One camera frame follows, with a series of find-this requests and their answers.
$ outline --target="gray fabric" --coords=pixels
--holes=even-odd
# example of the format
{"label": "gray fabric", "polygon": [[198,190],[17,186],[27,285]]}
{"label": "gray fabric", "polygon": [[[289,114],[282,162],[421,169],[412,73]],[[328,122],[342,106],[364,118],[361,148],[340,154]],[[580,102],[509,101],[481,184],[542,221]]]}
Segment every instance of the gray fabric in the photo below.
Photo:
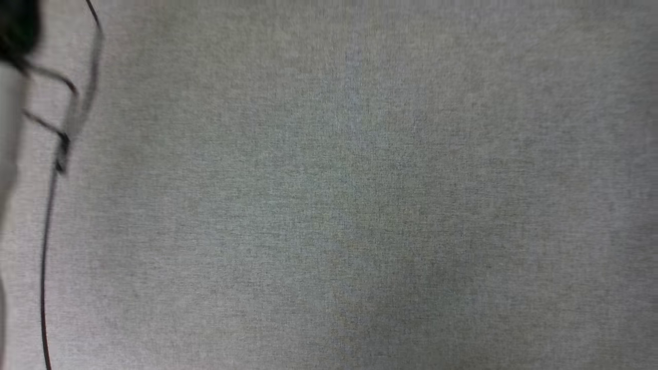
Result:
{"label": "gray fabric", "polygon": [[[56,369],[654,368],[650,2],[97,3]],[[39,59],[84,85],[84,2],[46,5]],[[56,119],[66,93],[30,99]],[[43,366],[55,140],[24,141],[7,369]]]}

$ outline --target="woven fabric background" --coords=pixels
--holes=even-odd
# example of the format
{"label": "woven fabric background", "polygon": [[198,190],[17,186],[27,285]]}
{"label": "woven fabric background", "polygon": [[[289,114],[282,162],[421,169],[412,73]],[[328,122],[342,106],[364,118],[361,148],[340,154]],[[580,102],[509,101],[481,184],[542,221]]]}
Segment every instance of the woven fabric background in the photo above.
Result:
{"label": "woven fabric background", "polygon": [[[55,369],[654,369],[651,1],[96,3]],[[82,87],[84,1],[45,8]],[[55,142],[26,128],[2,235],[7,369],[43,368]]]}

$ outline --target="thin black wire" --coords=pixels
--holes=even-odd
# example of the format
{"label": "thin black wire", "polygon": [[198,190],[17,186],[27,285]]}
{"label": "thin black wire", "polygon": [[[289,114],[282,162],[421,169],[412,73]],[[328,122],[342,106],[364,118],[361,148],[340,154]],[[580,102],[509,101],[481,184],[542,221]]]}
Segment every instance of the thin black wire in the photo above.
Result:
{"label": "thin black wire", "polygon": [[45,77],[58,80],[65,84],[71,91],[71,97],[69,100],[68,110],[66,117],[64,119],[64,128],[62,130],[55,127],[55,125],[46,122],[40,117],[32,114],[29,111],[24,111],[26,118],[33,120],[34,122],[40,124],[44,128],[56,133],[59,136],[59,146],[57,152],[55,153],[55,160],[51,169],[50,174],[50,183],[48,188],[48,199],[45,209],[45,220],[43,223],[43,238],[41,243],[41,283],[40,283],[40,300],[41,300],[41,343],[43,344],[43,359],[45,361],[46,370],[52,370],[51,360],[50,360],[50,351],[48,347],[48,335],[47,335],[47,326],[45,320],[45,278],[46,278],[46,264],[47,264],[47,252],[48,252],[48,241],[50,237],[51,224],[53,220],[53,209],[55,206],[55,194],[57,193],[57,179],[60,174],[65,173],[66,164],[68,161],[68,153],[70,149],[70,133],[69,131],[74,131],[74,134],[77,134],[82,125],[85,123],[91,111],[91,104],[96,95],[96,90],[98,87],[98,74],[99,74],[99,64],[100,64],[100,55],[102,50],[103,43],[103,29],[101,23],[98,19],[98,14],[91,4],[91,0],[86,0],[87,6],[91,15],[93,17],[94,23],[96,25],[96,33],[93,41],[93,46],[91,50],[91,68],[89,69],[89,83],[85,91],[85,96],[82,104],[78,108],[78,89],[76,86],[68,79],[66,76],[44,68],[37,65],[28,64],[28,68],[33,72],[41,74]]}

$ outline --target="gray textured surface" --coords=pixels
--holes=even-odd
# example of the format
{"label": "gray textured surface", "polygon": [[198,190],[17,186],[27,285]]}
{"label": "gray textured surface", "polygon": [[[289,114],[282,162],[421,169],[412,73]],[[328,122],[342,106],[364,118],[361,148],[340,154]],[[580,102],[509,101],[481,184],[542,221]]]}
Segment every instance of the gray textured surface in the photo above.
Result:
{"label": "gray textured surface", "polygon": [[[56,369],[655,368],[649,2],[97,2],[101,87],[47,277]],[[40,55],[81,85],[83,4],[47,2]],[[39,81],[32,105],[65,97]],[[7,369],[43,367],[55,142],[24,139]]]}

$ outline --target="dark green object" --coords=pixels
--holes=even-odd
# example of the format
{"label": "dark green object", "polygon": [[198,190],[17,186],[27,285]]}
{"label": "dark green object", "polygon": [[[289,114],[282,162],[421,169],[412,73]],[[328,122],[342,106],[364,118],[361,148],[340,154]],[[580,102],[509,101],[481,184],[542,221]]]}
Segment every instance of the dark green object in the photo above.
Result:
{"label": "dark green object", "polygon": [[38,0],[0,0],[0,60],[21,61],[40,31]]}

